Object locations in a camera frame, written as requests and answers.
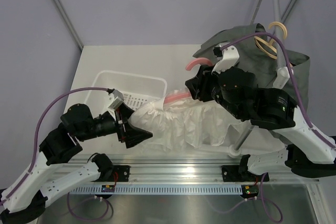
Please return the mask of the pink plastic hanger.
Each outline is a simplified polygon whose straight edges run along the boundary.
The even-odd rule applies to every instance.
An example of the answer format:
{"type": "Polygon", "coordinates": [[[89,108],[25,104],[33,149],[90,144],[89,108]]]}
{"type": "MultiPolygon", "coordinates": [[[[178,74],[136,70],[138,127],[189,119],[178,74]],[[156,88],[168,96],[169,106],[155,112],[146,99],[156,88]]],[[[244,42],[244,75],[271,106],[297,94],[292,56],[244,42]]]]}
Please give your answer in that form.
{"type": "MultiPolygon", "coordinates": [[[[207,58],[196,58],[189,62],[187,66],[185,67],[185,70],[190,71],[192,70],[196,65],[205,65],[212,67],[214,64],[207,58]]],[[[165,96],[163,104],[170,104],[174,103],[178,100],[183,100],[191,97],[191,93],[187,87],[175,90],[170,92],[168,95],[165,96]]]]}

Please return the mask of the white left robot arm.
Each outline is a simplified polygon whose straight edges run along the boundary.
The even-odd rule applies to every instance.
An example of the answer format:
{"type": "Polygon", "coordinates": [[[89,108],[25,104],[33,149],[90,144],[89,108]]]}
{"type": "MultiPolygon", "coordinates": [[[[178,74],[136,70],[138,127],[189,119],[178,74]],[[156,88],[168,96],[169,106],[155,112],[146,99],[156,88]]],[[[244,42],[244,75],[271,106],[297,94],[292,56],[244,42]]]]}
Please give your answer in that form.
{"type": "Polygon", "coordinates": [[[96,154],[91,161],[62,178],[50,180],[50,177],[82,151],[80,142],[116,134],[119,142],[132,148],[151,138],[151,132],[130,123],[133,113],[134,110],[121,104],[115,116],[105,112],[94,118],[87,105],[71,106],[61,116],[58,127],[41,142],[35,164],[24,173],[25,181],[14,183],[18,189],[13,194],[10,194],[11,188],[1,192],[4,201],[1,221],[29,223],[58,198],[80,185],[109,180],[114,175],[114,165],[106,154],[96,154]]]}

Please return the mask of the white skirt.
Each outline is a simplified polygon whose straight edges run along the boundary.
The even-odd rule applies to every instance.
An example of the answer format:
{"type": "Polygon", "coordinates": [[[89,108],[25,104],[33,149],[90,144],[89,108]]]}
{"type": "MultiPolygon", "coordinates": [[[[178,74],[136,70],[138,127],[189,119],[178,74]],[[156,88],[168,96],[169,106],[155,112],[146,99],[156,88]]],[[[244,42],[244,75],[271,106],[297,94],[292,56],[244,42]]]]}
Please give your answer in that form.
{"type": "Polygon", "coordinates": [[[142,105],[130,117],[133,126],[153,134],[144,142],[148,148],[181,152],[203,144],[230,146],[246,127],[214,100],[202,102],[190,97],[163,104],[164,99],[142,105]]]}

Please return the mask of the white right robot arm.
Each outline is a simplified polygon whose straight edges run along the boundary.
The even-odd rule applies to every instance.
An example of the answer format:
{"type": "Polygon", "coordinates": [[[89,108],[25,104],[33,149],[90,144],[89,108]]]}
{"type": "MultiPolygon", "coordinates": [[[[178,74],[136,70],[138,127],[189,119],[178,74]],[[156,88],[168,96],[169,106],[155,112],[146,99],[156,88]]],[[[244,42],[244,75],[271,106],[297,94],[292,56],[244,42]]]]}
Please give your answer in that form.
{"type": "Polygon", "coordinates": [[[212,70],[202,65],[196,76],[185,82],[194,100],[214,100],[234,118],[289,141],[279,151],[243,155],[238,167],[242,179],[289,170],[305,178],[335,175],[335,140],[327,136],[323,142],[323,134],[305,122],[296,101],[286,91],[260,88],[253,73],[237,67],[221,73],[212,70]]]}

